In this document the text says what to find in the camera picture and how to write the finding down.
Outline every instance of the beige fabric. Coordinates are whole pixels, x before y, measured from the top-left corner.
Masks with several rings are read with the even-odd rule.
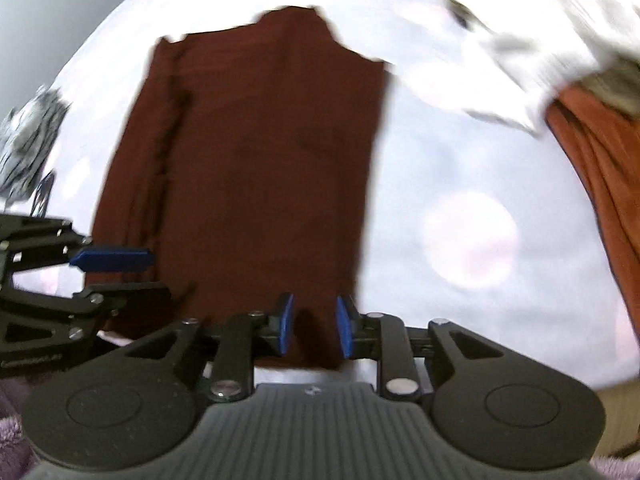
[[[640,64],[619,58],[601,73],[591,74],[581,81],[604,104],[633,117],[640,118]]]
[[[607,425],[596,450],[607,456],[638,439],[640,429],[640,379],[597,392],[607,413]]]

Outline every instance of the orange fabric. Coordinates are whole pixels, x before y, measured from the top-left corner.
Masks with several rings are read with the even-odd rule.
[[[580,86],[559,95],[546,122],[591,198],[612,272],[639,334],[640,122]]]

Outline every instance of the blue finger pad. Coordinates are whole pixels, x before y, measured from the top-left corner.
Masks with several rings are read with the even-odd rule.
[[[292,323],[293,317],[293,294],[289,295],[289,300],[287,301],[286,306],[284,307],[284,312],[282,313],[282,317],[280,318],[280,338],[279,338],[279,350],[280,355],[284,355],[287,353],[289,349],[289,341],[291,340],[291,328],[293,327]]]
[[[351,334],[351,320],[347,314],[344,301],[339,296],[335,306],[335,320],[338,324],[338,334],[340,335],[340,346],[345,359],[351,357],[353,351],[353,335]]]
[[[83,272],[142,272],[153,265],[146,249],[105,249],[90,247],[80,251],[69,264]]]

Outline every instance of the round black pad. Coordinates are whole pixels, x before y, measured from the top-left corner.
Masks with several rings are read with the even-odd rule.
[[[73,394],[66,412],[88,428],[112,428],[134,418],[142,408],[142,397],[129,386],[97,384]]]
[[[75,368],[37,388],[22,416],[37,454],[95,472],[161,456],[190,434],[195,420],[190,391],[148,359]]]
[[[535,428],[554,420],[560,411],[560,403],[539,386],[509,384],[487,395],[486,408],[495,420],[503,424],[514,428]]]
[[[431,417],[461,452],[526,471],[588,458],[604,427],[588,387],[523,356],[457,362],[434,394]]]

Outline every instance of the gray wall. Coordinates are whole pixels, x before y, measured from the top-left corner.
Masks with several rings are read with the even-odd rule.
[[[0,117],[51,84],[123,0],[0,0]]]

